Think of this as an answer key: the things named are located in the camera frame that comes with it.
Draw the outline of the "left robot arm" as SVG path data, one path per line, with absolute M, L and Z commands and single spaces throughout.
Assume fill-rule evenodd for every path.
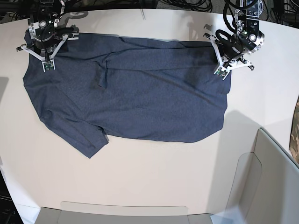
M 218 29 L 215 32 L 216 45 L 222 54 L 220 65 L 232 69 L 238 62 L 253 69 L 254 66 L 244 59 L 245 54 L 258 51 L 264 44 L 264 34 L 259 29 L 259 16 L 263 11 L 260 0 L 225 1 L 223 20 L 232 34 Z

